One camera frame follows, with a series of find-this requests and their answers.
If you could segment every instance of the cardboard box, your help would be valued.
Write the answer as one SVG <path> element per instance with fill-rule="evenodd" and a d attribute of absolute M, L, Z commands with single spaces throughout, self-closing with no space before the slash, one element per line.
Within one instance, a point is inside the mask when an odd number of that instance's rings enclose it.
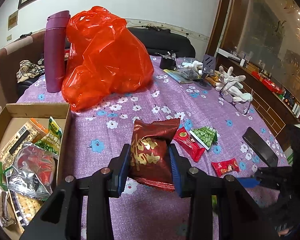
<path fill-rule="evenodd" d="M 66 141 L 71 124 L 71 110 L 68 103 L 16 103 L 7 104 L 0 114 L 0 151 L 10 138 L 31 118 L 35 118 L 46 128 L 52 116 L 63 131 L 55 182 L 63 179 L 62 170 L 66 158 Z M 18 224 L 4 228 L 8 236 L 19 239 L 22 232 Z"/>

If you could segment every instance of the red candy wrapper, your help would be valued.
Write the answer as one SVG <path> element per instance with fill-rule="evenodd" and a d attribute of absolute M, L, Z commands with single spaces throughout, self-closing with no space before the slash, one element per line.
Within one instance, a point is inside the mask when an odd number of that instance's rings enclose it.
<path fill-rule="evenodd" d="M 180 128 L 173 137 L 180 146 L 186 150 L 191 158 L 198 162 L 205 148 L 200 148 L 199 145 L 191 138 L 184 127 Z"/>
<path fill-rule="evenodd" d="M 240 172 L 239 166 L 235 158 L 224 162 L 211 163 L 211 165 L 215 169 L 218 177 L 230 171 Z"/>
<path fill-rule="evenodd" d="M 150 187 L 174 191 L 168 144 L 180 119 L 155 121 L 135 120 L 130 148 L 129 177 Z"/>

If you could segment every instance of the smartphone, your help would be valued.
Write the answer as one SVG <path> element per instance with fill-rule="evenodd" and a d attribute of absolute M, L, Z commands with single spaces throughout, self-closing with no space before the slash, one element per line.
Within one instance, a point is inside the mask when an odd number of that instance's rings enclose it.
<path fill-rule="evenodd" d="M 268 167 L 278 166 L 277 155 L 255 130 L 248 127 L 242 138 Z"/>

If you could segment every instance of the book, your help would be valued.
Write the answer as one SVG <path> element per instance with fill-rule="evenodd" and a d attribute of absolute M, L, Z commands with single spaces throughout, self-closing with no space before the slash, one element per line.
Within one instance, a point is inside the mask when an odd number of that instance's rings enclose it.
<path fill-rule="evenodd" d="M 194 83 L 194 81 L 192 80 L 188 80 L 185 79 L 184 77 L 182 77 L 178 71 L 174 71 L 174 70 L 168 70 L 168 69 L 164 69 L 163 70 L 165 73 L 167 73 L 167 75 L 169 75 L 171 78 L 173 78 L 175 81 L 177 81 L 179 84 L 191 84 Z"/>

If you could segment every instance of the table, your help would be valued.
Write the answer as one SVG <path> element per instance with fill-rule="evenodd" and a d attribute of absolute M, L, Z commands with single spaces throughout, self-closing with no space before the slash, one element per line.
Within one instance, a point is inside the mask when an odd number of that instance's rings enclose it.
<path fill-rule="evenodd" d="M 279 157 L 279 166 L 287 166 L 275 137 L 251 105 L 245 116 L 222 98 L 214 89 L 207 91 L 195 84 L 179 85 L 159 68 L 160 57 L 152 57 L 154 82 L 144 91 L 125 95 L 110 95 L 94 108 L 73 113 L 63 176 L 82 178 L 108 165 L 120 154 L 124 143 L 131 142 L 136 118 L 151 123 L 180 117 L 187 128 L 213 126 L 218 131 L 218 145 L 206 151 L 198 163 L 177 142 L 181 156 L 190 160 L 209 175 L 215 176 L 211 162 L 236 158 L 240 173 L 235 177 L 250 176 L 257 167 L 266 165 L 243 141 L 242 135 L 251 126 Z M 18 102 L 64 102 L 61 93 L 50 94 L 42 76 L 26 90 Z M 260 206 L 274 202 L 278 192 L 262 187 L 248 190 Z M 85 197 L 82 210 L 82 239 L 86 238 Z M 110 199 L 111 219 L 115 239 L 185 239 L 190 199 L 180 199 L 169 193 L 138 184 L 128 178 L 119 199 Z M 214 239 L 218 239 L 218 217 L 214 215 Z"/>

